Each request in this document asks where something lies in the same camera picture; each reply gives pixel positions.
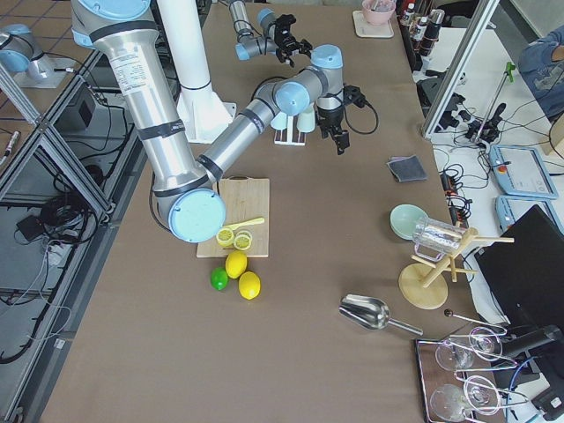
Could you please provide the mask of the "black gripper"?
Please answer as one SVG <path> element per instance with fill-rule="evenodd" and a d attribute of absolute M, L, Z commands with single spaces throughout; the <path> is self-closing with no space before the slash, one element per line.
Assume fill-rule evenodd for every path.
<path fill-rule="evenodd" d="M 317 107 L 316 120 L 323 137 L 331 136 L 336 148 L 337 155 L 342 155 L 350 146 L 349 132 L 343 130 L 341 122 L 344 118 L 343 107 L 333 109 Z"/>
<path fill-rule="evenodd" d="M 311 57 L 311 50 L 313 46 L 305 39 L 297 41 L 291 33 L 291 26 L 296 23 L 296 17 L 293 14 L 283 14 L 275 18 L 273 28 L 273 40 L 277 46 L 276 57 L 283 63 L 290 67 L 294 67 L 292 56 L 294 54 L 301 54 Z"/>

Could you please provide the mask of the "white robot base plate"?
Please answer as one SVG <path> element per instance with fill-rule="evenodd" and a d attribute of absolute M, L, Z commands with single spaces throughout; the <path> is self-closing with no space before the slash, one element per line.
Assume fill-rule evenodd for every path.
<path fill-rule="evenodd" d="M 210 144 L 233 121 L 236 105 L 212 88 L 196 3 L 162 0 L 158 7 L 182 89 L 178 114 L 191 143 Z"/>

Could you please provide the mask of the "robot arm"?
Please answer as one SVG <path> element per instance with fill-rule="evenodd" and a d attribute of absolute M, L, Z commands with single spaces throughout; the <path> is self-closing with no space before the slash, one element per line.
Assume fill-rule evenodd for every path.
<path fill-rule="evenodd" d="M 271 9 L 262 9 L 257 15 L 259 28 L 256 28 L 250 23 L 244 1 L 229 1 L 227 8 L 236 33 L 235 52 L 241 61 L 274 55 L 281 63 L 293 67 L 295 56 L 311 57 L 312 44 L 292 34 L 292 25 L 297 22 L 293 14 L 278 16 Z"/>
<path fill-rule="evenodd" d="M 154 180 L 152 202 L 176 238 L 199 243 L 214 237 L 226 206 L 213 190 L 230 166 L 276 118 L 316 110 L 320 128 L 339 150 L 348 146 L 343 57 L 325 44 L 312 47 L 289 33 L 287 16 L 259 13 L 252 34 L 246 8 L 228 10 L 242 60 L 272 53 L 283 61 L 302 53 L 309 65 L 291 78 L 264 82 L 250 103 L 229 110 L 212 88 L 202 23 L 192 1 L 75 1 L 74 41 L 104 54 L 126 100 Z"/>

